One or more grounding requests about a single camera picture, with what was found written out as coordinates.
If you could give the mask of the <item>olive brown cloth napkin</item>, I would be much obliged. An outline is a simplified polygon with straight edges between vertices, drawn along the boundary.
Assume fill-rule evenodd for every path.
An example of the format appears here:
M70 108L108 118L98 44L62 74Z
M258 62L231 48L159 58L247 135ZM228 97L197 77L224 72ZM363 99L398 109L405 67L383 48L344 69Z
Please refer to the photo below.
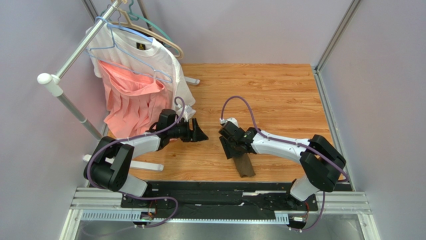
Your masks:
M232 159L241 178L251 178L256 175L250 157L247 153L234 156Z

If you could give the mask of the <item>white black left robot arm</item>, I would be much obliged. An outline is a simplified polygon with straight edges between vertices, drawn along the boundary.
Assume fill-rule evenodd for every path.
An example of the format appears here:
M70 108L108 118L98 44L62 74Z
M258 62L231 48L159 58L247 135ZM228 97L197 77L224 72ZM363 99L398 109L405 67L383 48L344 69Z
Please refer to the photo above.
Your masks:
M150 195L152 185L129 173L132 160L162 150L172 139L196 143L209 138L195 118L187 121L176 111L163 109L158 120L140 136L126 140L103 137L91 155L83 176L96 188L119 192L128 199L155 201L156 197Z

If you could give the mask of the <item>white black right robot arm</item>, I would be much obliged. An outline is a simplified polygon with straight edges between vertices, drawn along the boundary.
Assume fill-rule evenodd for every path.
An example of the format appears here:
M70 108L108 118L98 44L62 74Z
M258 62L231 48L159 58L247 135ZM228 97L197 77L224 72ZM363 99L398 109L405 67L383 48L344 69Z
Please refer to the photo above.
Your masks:
M289 138L250 127L243 130L235 118L220 120L219 140L228 159L266 154L291 160L302 166L304 176L296 179L288 194L303 202L317 192L331 193L344 174L346 159L323 136Z

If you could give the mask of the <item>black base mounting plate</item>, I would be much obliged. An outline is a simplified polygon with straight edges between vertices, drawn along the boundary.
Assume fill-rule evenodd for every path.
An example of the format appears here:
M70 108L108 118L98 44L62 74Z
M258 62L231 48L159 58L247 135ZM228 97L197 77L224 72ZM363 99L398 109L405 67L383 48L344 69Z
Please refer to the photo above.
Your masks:
M278 211L314 212L320 209L311 195L306 201L287 196L289 182L149 181L154 201L127 198L119 206L145 209L156 220L273 220Z

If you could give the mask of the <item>pink pleated skirt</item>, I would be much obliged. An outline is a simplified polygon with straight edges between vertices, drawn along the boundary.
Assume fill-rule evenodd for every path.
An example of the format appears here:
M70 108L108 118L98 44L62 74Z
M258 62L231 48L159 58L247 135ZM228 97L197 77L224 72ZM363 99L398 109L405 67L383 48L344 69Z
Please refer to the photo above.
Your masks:
M162 82L104 61L98 61L98 69L109 111L104 122L115 137L129 138L145 133L158 121L162 110L172 106Z

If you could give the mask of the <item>white t-shirt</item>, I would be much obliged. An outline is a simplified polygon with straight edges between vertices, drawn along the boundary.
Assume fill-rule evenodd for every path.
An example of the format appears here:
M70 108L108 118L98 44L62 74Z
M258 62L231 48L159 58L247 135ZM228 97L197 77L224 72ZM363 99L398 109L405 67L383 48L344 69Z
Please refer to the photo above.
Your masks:
M152 43L143 39L140 36L136 36L132 33L125 32L119 29L112 29L116 43L124 50L130 52L132 55L141 59L142 61L150 64L155 69L163 71L164 73L172 77L172 83L160 81L164 84L168 90L170 98L173 100L175 97L181 97L185 106L191 105L192 108L196 103L190 88L185 80L184 71L177 58L161 43L153 38ZM91 42L87 45L87 48L102 48L112 46L111 32L105 24ZM153 72L146 65L130 58L123 52L116 48L106 50L94 50L94 55L105 59L106 61L115 62L125 68L131 68L134 71L152 75ZM97 77L100 77L100 71L98 67L97 59L91 58L94 73ZM173 103L172 108L178 113L181 112L181 108L184 108L180 102Z

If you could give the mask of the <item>teal clothes hanger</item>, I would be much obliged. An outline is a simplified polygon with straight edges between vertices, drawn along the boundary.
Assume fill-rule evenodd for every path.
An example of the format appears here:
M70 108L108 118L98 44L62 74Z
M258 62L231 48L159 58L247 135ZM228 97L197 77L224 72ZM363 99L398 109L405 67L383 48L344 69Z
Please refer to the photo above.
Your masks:
M133 12L133 10L132 10L132 6L134 5L134 3L135 3L135 1L134 0L131 0L130 1L130 3L129 3L129 5L128 5L128 10L124 10L124 11L126 11L127 13L128 13L128 16L129 16L129 18L130 18L130 20L131 20L131 22L133 23L133 24L135 24L134 22L136 22L136 21L139 21L139 20L142 20L143 22L145 22L145 24L147 25L147 28L146 29L148 29L148 30L150 30L150 31L152 31L152 32L155 32L155 33L157 33L157 34L159 34L159 35L161 35L162 37L165 37L165 38L168 38L169 40L171 40L172 42L173 42L173 40L171 39L171 37L169 37L159 26L157 26L156 24L154 24L152 21L150 21L149 19L147 19L146 17L144 17L144 16L142 16L142 15L138 15L138 14L136 14L136 13L134 13ZM173 48L171 48L171 47L169 47L169 46L167 46L166 44L164 44L164 43L161 43L159 40L157 40L160 44L162 44L165 48L168 48L168 49L172 49L172 50L174 50L174 54L176 54L177 52L176 52L176 50L175 49L173 49Z

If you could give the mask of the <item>wooden clothes hanger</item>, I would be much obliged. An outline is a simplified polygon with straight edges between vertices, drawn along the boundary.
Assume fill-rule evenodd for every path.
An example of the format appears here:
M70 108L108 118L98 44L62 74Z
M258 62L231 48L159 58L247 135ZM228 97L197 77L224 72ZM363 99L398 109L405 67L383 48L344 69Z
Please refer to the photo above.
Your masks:
M174 56L178 60L181 60L181 59L184 58L183 50L177 44L173 43L170 39L168 39L167 37L161 36L161 35L155 33L154 31L151 31L147 28L133 24L128 13L125 10L123 10L119 7L114 7L114 9L119 12L120 16L124 16L126 22L119 22L119 21L114 22L113 21L112 22L113 25L116 25L117 27L122 26L122 27L125 27L125 28L129 28L133 31L136 31L138 33L143 34L144 36L154 38L154 39L160 41L161 43L169 46L170 48L175 49L176 53L174 54Z

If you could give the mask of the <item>white clothes rack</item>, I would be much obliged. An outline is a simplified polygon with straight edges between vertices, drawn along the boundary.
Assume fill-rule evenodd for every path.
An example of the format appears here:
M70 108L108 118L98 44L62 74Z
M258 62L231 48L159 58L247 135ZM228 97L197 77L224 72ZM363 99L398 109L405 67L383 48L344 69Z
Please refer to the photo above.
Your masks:
M126 4L127 0L111 0L111 5L106 9L102 15L103 18L109 18L116 11L121 11L119 8L121 4ZM56 71L54 74L41 73L37 77L37 82L44 86L54 97L56 97L76 118L77 120L89 131L89 133L100 140L102 134L94 127L94 125L84 116L84 114L69 100L64 94L64 90L59 86L62 77L67 73L70 67L75 63L79 56L84 52L87 45L93 40L95 35L99 32L101 27L105 23L101 20L97 20L94 25L90 28L89 32L85 34L83 39L77 45L75 51L68 57L65 63ZM199 79L184 77L187 83L190 85L198 85ZM164 165L159 163L140 162L133 160L130 164L130 168L137 170L148 170L154 172L161 172L164 169Z

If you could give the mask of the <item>aluminium frame rail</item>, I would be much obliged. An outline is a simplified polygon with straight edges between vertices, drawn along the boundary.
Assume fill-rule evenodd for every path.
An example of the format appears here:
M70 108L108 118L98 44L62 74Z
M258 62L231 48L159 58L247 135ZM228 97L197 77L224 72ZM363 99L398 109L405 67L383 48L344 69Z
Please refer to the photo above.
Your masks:
M108 189L76 190L60 238L84 232L81 222L129 222L133 229L167 223L282 225L298 235L317 228L324 215L356 215L366 240L379 239L364 192L350 188L346 160L325 137L272 135L257 126L247 131L221 120L220 140L228 158L268 154L301 164L293 182L149 181L143 197Z

